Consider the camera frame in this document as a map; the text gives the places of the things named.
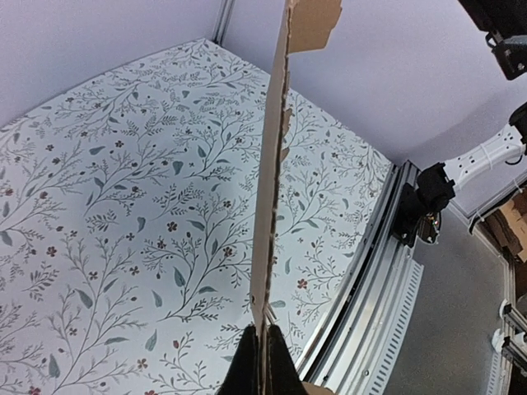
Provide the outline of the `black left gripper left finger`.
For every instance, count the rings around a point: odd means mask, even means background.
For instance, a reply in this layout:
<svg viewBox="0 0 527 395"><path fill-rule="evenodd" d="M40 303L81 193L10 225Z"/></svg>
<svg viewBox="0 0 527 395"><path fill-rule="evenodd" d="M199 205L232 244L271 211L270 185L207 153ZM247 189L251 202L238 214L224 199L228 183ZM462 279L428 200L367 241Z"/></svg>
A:
<svg viewBox="0 0 527 395"><path fill-rule="evenodd" d="M217 395L254 395L258 393L258 338L254 325L246 327Z"/></svg>

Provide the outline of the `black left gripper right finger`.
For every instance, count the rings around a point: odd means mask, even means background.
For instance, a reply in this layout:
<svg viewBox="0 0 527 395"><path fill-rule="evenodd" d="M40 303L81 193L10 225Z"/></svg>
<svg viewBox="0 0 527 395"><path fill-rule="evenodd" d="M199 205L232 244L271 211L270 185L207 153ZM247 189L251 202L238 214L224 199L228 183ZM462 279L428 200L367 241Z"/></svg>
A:
<svg viewBox="0 0 527 395"><path fill-rule="evenodd" d="M266 393L302 395L305 388L278 325L268 328L268 378Z"/></svg>

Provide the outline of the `brown cardboard box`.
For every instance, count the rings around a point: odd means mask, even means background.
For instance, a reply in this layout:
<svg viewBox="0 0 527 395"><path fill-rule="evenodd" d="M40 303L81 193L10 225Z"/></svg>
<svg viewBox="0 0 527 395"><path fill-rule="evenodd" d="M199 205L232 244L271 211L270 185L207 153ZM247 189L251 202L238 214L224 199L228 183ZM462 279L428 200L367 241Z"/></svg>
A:
<svg viewBox="0 0 527 395"><path fill-rule="evenodd" d="M342 12L340 1L287 1L268 84L254 214L250 306L258 338L258 394L266 393L270 289L277 222L281 163L288 151L283 139L289 129L289 56L323 49Z"/></svg>

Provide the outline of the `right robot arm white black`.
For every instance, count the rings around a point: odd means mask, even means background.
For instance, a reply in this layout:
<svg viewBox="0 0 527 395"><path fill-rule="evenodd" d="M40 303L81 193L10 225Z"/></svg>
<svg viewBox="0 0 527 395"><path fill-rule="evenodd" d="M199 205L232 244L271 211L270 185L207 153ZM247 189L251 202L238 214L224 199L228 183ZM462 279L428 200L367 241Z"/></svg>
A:
<svg viewBox="0 0 527 395"><path fill-rule="evenodd" d="M422 169L444 162L455 178L455 205L466 215L526 180L526 3L463 1L485 34L506 85L461 121L413 152Z"/></svg>

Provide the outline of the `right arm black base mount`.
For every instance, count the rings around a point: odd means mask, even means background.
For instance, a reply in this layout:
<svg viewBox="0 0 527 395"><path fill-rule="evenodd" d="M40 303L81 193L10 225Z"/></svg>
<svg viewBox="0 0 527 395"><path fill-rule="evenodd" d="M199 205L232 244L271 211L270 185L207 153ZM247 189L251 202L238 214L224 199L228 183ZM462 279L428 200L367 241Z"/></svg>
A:
<svg viewBox="0 0 527 395"><path fill-rule="evenodd" d="M405 183L392 225L393 236L412 248L417 239L435 244L441 229L441 208L437 198L431 198L423 188Z"/></svg>

